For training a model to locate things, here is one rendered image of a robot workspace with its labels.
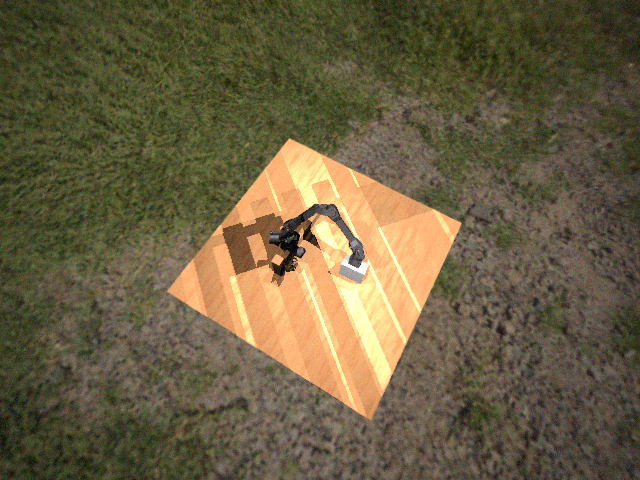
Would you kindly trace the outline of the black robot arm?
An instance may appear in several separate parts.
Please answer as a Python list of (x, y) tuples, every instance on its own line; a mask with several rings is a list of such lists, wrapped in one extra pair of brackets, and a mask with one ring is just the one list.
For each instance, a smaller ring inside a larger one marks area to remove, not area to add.
[(354, 252), (353, 254), (351, 254), (348, 264), (359, 268), (362, 260), (365, 258), (362, 242), (352, 234), (348, 226), (341, 218), (335, 204), (314, 204), (296, 218), (286, 221), (280, 232), (270, 231), (269, 243), (280, 244), (283, 240), (284, 244), (287, 246), (290, 246), (293, 243), (296, 244), (295, 242), (300, 239), (300, 234), (295, 231), (296, 228), (315, 214), (328, 216), (337, 224), (337, 226), (349, 241), (348, 245), (350, 250), (352, 251), (352, 253)]

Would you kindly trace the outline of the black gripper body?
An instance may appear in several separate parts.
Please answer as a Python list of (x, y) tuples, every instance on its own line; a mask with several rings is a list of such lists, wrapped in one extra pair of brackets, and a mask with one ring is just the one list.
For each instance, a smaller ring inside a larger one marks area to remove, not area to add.
[(295, 246), (294, 245), (295, 244), (293, 243), (292, 245), (287, 246), (287, 245), (284, 244), (284, 241), (282, 241), (280, 246), (285, 248), (285, 249), (287, 249), (288, 251), (294, 252), (295, 256), (301, 259), (302, 256), (304, 255), (304, 253), (306, 252), (306, 249), (301, 247), (301, 246), (299, 247), (297, 245), (295, 245)]

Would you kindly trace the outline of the brown wooden post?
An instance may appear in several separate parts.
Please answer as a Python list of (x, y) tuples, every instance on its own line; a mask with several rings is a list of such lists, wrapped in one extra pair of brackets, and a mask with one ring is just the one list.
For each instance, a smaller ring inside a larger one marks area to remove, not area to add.
[(284, 258), (276, 254), (272, 260), (272, 266), (273, 266), (274, 273), (278, 274), (279, 276), (282, 276), (282, 274), (285, 271)]

